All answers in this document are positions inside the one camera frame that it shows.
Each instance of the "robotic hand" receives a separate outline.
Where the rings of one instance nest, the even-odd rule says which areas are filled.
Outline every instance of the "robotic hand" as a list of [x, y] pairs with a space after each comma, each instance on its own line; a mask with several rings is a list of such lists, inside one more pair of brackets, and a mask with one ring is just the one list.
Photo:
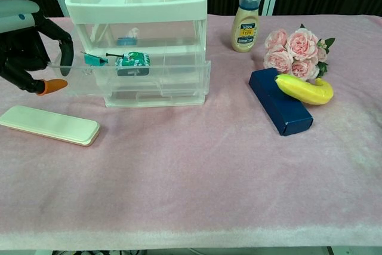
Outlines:
[[[0, 76], [21, 90], [44, 95], [67, 85], [62, 79], [35, 80], [28, 71], [43, 70], [50, 62], [38, 32], [58, 40], [61, 66], [73, 62], [70, 35], [46, 19], [40, 7], [28, 0], [0, 0]], [[61, 68], [66, 76], [70, 68]]]

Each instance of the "dark blue box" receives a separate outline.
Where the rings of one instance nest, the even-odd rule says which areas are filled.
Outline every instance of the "dark blue box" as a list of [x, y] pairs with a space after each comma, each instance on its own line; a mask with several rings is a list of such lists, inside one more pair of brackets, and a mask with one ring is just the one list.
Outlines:
[[275, 82], [276, 75], [278, 72], [275, 68], [254, 71], [249, 86], [281, 135], [288, 136], [308, 130], [313, 117], [299, 100], [279, 89]]

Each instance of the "yellow banana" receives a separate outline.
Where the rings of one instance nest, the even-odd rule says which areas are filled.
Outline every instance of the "yellow banana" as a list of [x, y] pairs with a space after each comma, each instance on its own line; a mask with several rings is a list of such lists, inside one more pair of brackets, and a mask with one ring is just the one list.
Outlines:
[[334, 95], [332, 86], [321, 78], [316, 79], [316, 85], [289, 74], [277, 75], [275, 81], [285, 94], [311, 105], [326, 104]]

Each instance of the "plastic case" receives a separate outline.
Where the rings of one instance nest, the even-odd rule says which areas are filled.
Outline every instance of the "plastic case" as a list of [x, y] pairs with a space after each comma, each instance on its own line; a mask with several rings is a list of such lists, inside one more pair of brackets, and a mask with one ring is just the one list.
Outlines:
[[[105, 98], [106, 106], [143, 107], [203, 104], [210, 86], [211, 62], [205, 59], [207, 0], [66, 0], [73, 33], [72, 67], [51, 67], [68, 81], [70, 94]], [[81, 51], [147, 53], [147, 73], [121, 75], [116, 57], [90, 66]], [[62, 76], [63, 69], [70, 69]]]

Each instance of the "table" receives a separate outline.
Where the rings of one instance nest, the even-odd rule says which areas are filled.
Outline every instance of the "table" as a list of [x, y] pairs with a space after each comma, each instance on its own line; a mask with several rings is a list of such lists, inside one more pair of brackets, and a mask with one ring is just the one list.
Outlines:
[[[232, 21], [208, 17], [203, 106], [105, 108], [0, 80], [0, 113], [26, 105], [101, 124], [88, 148], [0, 127], [0, 249], [382, 245], [382, 19], [260, 17], [250, 53], [231, 50]], [[283, 137], [248, 80], [268, 33], [301, 23], [336, 37], [335, 96], [308, 107], [308, 131]], [[44, 42], [54, 58], [57, 43]]]

